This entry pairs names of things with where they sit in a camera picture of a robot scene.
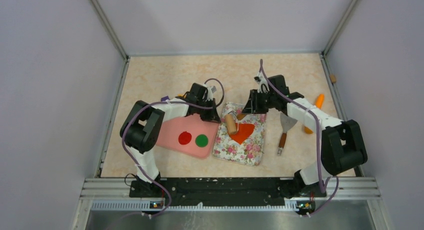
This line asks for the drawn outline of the floral patterned tray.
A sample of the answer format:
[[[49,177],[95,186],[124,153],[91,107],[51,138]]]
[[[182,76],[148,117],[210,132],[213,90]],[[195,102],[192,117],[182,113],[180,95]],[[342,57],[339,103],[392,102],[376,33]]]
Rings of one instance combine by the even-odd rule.
[[[218,127],[212,156],[217,159],[236,162],[239,164],[258,166],[263,156],[263,148],[265,145],[265,125],[266,114],[248,114],[244,119],[240,120],[241,124],[253,124],[254,131],[252,135],[242,144],[238,144],[232,140],[228,134],[225,115],[231,111],[240,114],[244,108],[241,103],[227,102],[224,104],[221,113],[221,124]]]

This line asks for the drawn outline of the wooden rolling pin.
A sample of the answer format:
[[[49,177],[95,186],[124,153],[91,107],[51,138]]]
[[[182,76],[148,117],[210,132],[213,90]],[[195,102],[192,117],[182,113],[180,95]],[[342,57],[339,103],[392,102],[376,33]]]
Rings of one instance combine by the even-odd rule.
[[[224,116],[229,135],[236,135],[243,130],[242,124],[239,121],[243,120],[246,116],[244,113],[236,113],[235,111],[231,111]]]

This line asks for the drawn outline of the orange-red dough piece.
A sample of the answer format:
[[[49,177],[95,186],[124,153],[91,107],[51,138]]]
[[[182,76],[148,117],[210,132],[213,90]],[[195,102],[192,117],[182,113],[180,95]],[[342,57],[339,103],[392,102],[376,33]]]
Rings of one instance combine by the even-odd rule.
[[[235,124],[236,133],[229,134],[229,137],[234,140],[236,143],[241,145],[245,140],[247,140],[254,132],[255,125],[250,123],[236,123]]]

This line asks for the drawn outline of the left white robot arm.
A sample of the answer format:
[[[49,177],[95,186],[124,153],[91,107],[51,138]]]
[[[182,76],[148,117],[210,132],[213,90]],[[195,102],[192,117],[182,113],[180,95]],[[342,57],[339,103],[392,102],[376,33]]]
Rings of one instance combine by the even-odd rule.
[[[138,100],[132,107],[119,135],[137,169],[134,184],[147,196],[156,196],[161,188],[154,156],[157,144],[200,159],[210,154],[221,123],[215,90],[193,83],[183,95],[153,103]]]

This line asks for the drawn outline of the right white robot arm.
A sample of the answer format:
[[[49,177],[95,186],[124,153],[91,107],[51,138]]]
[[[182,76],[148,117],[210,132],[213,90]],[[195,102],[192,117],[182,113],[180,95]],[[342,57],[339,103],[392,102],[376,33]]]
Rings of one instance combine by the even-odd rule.
[[[317,137],[316,161],[294,174],[293,190],[307,196],[324,178],[336,176],[368,161],[368,154],[359,124],[355,120],[333,117],[310,103],[302,94],[290,92],[283,75],[254,78],[258,89],[252,89],[242,110],[244,115],[266,114],[270,109],[282,113],[295,123],[300,122]]]

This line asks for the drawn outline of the pink plastic tray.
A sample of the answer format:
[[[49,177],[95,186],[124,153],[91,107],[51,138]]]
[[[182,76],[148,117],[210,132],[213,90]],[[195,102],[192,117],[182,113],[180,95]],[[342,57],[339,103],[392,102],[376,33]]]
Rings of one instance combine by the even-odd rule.
[[[218,123],[202,121],[198,114],[173,118],[162,123],[156,145],[205,159],[212,151],[218,128]]]

